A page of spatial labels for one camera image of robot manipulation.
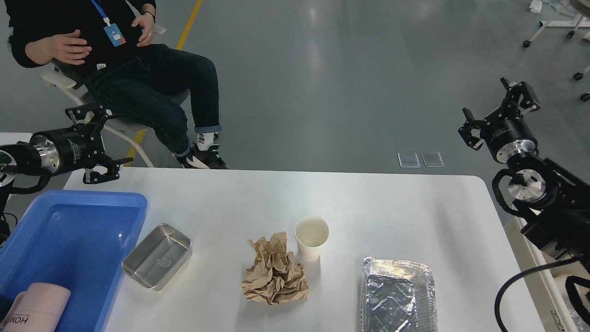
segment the blue plastic tray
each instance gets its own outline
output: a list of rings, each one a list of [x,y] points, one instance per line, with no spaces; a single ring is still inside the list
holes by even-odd
[[[147,207],[136,193],[39,195],[0,249],[0,295],[14,299],[33,282],[66,287],[56,332],[102,331]]]

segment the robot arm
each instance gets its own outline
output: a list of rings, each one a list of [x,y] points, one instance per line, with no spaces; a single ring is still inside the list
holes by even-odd
[[[539,250],[561,260],[538,266],[508,280],[498,293],[494,310],[502,331],[500,300],[505,290],[516,280],[543,269],[579,261],[590,272],[590,186],[578,177],[546,158],[539,158],[537,140],[526,126],[523,115],[540,109],[533,89],[525,82],[509,83],[502,78],[506,97],[494,112],[483,120],[475,120],[464,108],[466,121],[459,134],[472,149],[479,150],[485,143],[495,161],[506,164],[492,181],[494,196],[502,209],[526,221],[520,231]],[[478,129],[480,137],[471,131]],[[506,203],[500,182],[509,177],[508,192],[512,205]],[[571,259],[562,260],[566,255]],[[570,276],[566,289],[576,312],[590,324],[590,313],[584,308],[574,284],[590,285],[590,281]]]
[[[103,183],[118,179],[120,166],[133,160],[113,160],[104,152],[100,131],[112,116],[109,110],[88,104],[68,108],[65,114],[74,123],[69,128],[37,132],[29,143],[0,146],[0,213],[10,194],[41,191],[53,176],[85,168],[84,183]],[[97,165],[106,172],[95,171]],[[21,174],[39,177],[39,181],[30,188],[15,187],[15,177]],[[0,242],[8,235],[0,230]]]

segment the concrete floor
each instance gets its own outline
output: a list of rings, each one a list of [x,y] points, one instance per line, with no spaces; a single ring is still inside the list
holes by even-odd
[[[468,174],[489,184],[502,165],[487,149],[466,147],[457,129],[463,107],[483,118],[500,105],[504,76],[535,88],[543,108],[526,122],[541,156],[588,182],[590,103],[578,97],[590,92],[590,78],[572,79],[590,64],[590,43],[582,40],[588,29],[568,39],[569,28],[548,28],[524,49],[522,41],[553,13],[546,5],[532,13],[529,4],[205,0],[183,49],[216,64],[218,142],[233,169]],[[156,42],[174,47],[193,6],[160,1],[158,24],[168,31]],[[0,9],[0,35],[8,35]],[[0,131],[70,125],[63,109],[71,103],[39,78],[48,68],[23,69],[6,48],[0,59]],[[108,133],[104,140],[109,155],[124,157],[126,146]],[[179,167],[153,132],[143,146],[157,167]],[[445,167],[401,168],[397,152],[405,151],[439,151]],[[66,177],[48,187],[60,188]],[[13,197],[6,211],[22,215],[32,197]]]

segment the paper cup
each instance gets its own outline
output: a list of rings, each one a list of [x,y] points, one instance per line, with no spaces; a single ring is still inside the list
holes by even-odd
[[[17,295],[0,328],[4,332],[54,332],[70,294],[62,286],[35,282]]]
[[[313,262],[320,257],[328,240],[328,224],[320,217],[306,216],[295,224],[295,239],[302,260]]]

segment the man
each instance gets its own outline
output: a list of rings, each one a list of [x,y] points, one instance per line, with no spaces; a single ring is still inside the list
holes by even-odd
[[[217,72],[205,57],[152,44],[155,0],[5,0],[9,43],[23,67],[56,59],[83,77],[94,99],[154,129],[185,168],[227,169],[213,144],[219,124]],[[164,97],[191,91],[197,142],[183,109]]]

